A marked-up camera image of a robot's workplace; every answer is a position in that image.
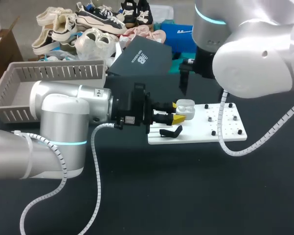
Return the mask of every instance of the pink shoe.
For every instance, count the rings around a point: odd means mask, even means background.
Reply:
[[[140,25],[138,27],[128,29],[123,35],[120,37],[120,42],[122,47],[128,47],[129,43],[134,39],[136,35],[140,35],[141,33],[147,33],[149,31],[149,27],[147,25]]]
[[[123,36],[129,36],[129,35],[133,35],[133,34],[138,34],[141,32],[148,32],[149,31],[149,27],[146,25],[140,25],[138,27],[134,27],[134,28],[130,28],[127,29],[126,32],[123,34]]]
[[[139,36],[148,38],[159,43],[164,43],[166,39],[166,33],[163,30],[157,30],[154,32],[142,32],[139,34]]]

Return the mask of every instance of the white spiral cable wrap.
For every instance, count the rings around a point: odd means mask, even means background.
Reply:
[[[67,166],[65,164],[65,161],[63,159],[63,156],[62,154],[60,153],[60,151],[58,150],[58,148],[56,147],[56,145],[53,145],[49,140],[47,140],[46,138],[42,137],[42,136],[39,136],[39,135],[36,135],[36,134],[31,134],[31,133],[27,133],[26,135],[28,135],[29,137],[31,137],[32,139],[37,139],[43,143],[45,143],[58,157],[60,163],[61,163],[61,167],[62,167],[62,172],[63,172],[63,175],[62,175],[62,181],[60,183],[60,185],[52,192],[48,193],[48,194],[45,194],[41,197],[38,197],[36,198],[35,200],[33,200],[31,203],[29,203],[22,215],[21,215],[21,219],[20,219],[20,231],[21,231],[21,235],[26,235],[25,233],[25,229],[24,229],[24,222],[25,222],[25,217],[26,217],[26,214],[27,212],[29,211],[29,209],[34,206],[35,204],[37,204],[38,202],[41,202],[47,198],[50,198],[54,195],[56,195],[58,192],[60,192],[66,181],[67,181],[67,177],[68,177],[68,171],[67,171]]]
[[[92,217],[90,219],[90,221],[88,222],[88,224],[86,225],[86,227],[78,234],[78,235],[84,235],[87,230],[90,228],[90,226],[93,224],[98,211],[99,211],[99,207],[100,207],[100,202],[101,202],[101,181],[100,181],[100,172],[99,172],[99,165],[98,165],[98,159],[97,159],[97,154],[95,151],[95,147],[94,147],[94,137],[95,134],[98,132],[98,130],[105,128],[105,127],[109,127],[109,128],[114,128],[114,124],[113,123],[105,123],[105,124],[101,124],[99,126],[97,126],[94,131],[92,132],[91,135],[91,149],[92,149],[92,154],[93,154],[93,160],[94,160],[94,165],[95,165],[95,170],[96,170],[96,176],[97,176],[97,189],[98,189],[98,195],[97,195],[97,203],[96,203],[96,207],[94,209],[94,212],[92,214]],[[53,145],[50,141],[48,141],[46,138],[36,135],[36,134],[30,134],[27,133],[27,135],[29,135],[29,137],[33,138],[33,139],[37,139],[41,142],[44,142],[45,144],[47,144],[47,146],[49,148],[51,148],[51,150],[57,155],[57,157],[59,158],[59,161],[61,163],[62,166],[62,171],[63,171],[63,177],[62,177],[62,181],[60,183],[60,185],[51,193],[48,193],[44,196],[41,196],[37,199],[35,199],[34,201],[32,201],[31,203],[29,203],[26,208],[24,209],[22,215],[21,215],[21,220],[20,220],[20,231],[21,231],[21,235],[26,235],[25,230],[24,230],[24,221],[25,221],[25,217],[27,212],[29,211],[29,209],[34,206],[36,203],[45,200],[47,198],[50,198],[54,195],[56,195],[59,191],[61,191],[61,189],[64,187],[66,181],[67,181],[67,167],[65,164],[65,161],[62,157],[62,154],[60,153],[60,151],[57,149],[57,147],[55,145]]]
[[[93,132],[91,134],[91,149],[92,149],[94,166],[95,166],[96,175],[97,175],[97,189],[98,189],[97,203],[96,203],[96,207],[94,209],[94,212],[92,214],[92,217],[91,217],[90,221],[88,222],[88,224],[86,225],[86,227],[78,235],[83,235],[83,234],[85,234],[85,232],[87,232],[87,230],[90,228],[90,226],[92,225],[92,223],[96,219],[96,216],[97,216],[98,211],[99,211],[100,202],[101,202],[101,181],[100,181],[100,172],[99,172],[99,165],[98,165],[97,154],[96,154],[96,150],[94,148],[94,136],[96,135],[96,133],[98,132],[98,130],[100,130],[102,128],[106,128],[106,127],[114,128],[114,124],[113,123],[104,123],[104,124],[101,124],[101,125],[97,126],[93,130]]]
[[[234,157],[240,157],[243,155],[246,155],[248,153],[251,153],[261,145],[263,145],[266,141],[269,140],[293,115],[294,115],[294,106],[257,142],[255,142],[253,145],[250,147],[241,150],[241,151],[231,151],[225,144],[224,139],[223,139],[223,134],[222,134],[222,119],[223,119],[223,111],[224,111],[224,106],[226,102],[228,92],[224,90],[223,95],[222,95],[222,100],[221,100],[221,105],[219,109],[219,116],[217,120],[217,132],[218,132],[218,137],[219,137],[219,142],[222,147],[222,149],[231,156]]]

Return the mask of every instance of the cardboard box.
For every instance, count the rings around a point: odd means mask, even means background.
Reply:
[[[11,62],[23,61],[20,49],[12,32],[18,19],[13,22],[9,29],[0,30],[0,78]]]

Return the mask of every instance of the yellow object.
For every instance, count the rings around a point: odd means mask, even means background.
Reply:
[[[185,119],[186,119],[186,116],[184,115],[174,115],[172,125],[182,123],[183,121],[185,121]]]

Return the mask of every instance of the blue box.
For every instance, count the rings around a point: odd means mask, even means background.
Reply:
[[[165,43],[173,52],[196,53],[197,45],[192,40],[192,25],[162,23],[161,29],[166,33]]]

